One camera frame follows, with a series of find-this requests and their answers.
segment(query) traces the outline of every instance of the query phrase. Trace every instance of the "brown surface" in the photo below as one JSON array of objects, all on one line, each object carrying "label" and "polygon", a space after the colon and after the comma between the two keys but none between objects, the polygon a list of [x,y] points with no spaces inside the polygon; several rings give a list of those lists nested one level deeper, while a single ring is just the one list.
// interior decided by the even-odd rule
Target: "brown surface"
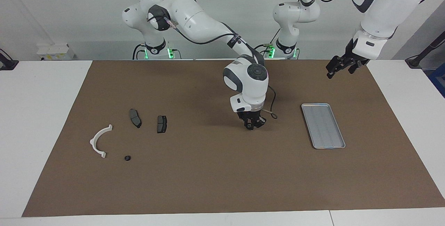
[{"label": "brown surface", "polygon": [[[268,61],[279,119],[247,131],[228,63],[93,62],[23,216],[445,207],[367,68],[328,80],[326,61]],[[313,149],[300,105],[317,102],[345,149]],[[89,140],[110,123],[102,159]]]}]

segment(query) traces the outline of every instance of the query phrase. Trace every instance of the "green light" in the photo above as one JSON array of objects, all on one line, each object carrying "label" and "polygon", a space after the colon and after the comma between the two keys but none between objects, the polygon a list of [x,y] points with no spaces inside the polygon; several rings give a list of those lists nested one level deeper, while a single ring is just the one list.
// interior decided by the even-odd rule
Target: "green light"
[{"label": "green light", "polygon": [[170,59],[175,58],[175,53],[170,48],[167,48],[167,52]]},{"label": "green light", "polygon": [[275,48],[272,45],[270,45],[268,49],[269,49],[269,53],[268,53],[267,57],[268,58],[274,58],[274,56],[275,56]]}]

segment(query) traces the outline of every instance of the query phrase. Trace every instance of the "black metal stand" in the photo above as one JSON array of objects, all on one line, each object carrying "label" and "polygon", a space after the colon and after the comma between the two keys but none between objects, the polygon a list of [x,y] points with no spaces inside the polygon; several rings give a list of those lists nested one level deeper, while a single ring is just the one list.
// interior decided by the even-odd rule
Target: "black metal stand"
[{"label": "black metal stand", "polygon": [[4,64],[0,71],[12,71],[19,63],[17,60],[8,60],[2,53],[0,53],[0,62]]},{"label": "black metal stand", "polygon": [[433,51],[439,45],[445,40],[445,31],[442,32],[435,40],[432,42],[426,49],[422,51],[416,58],[413,59],[406,59],[405,62],[410,66],[412,69],[421,69],[419,66],[420,61],[422,61],[423,58],[426,57],[426,55],[429,54],[429,52]]}]

